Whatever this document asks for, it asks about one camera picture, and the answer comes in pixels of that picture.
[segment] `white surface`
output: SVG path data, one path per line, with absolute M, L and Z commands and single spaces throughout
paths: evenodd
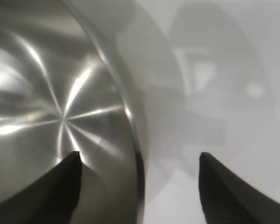
M 143 94 L 145 224 L 205 223 L 202 151 L 280 202 L 280 1 L 76 1 Z

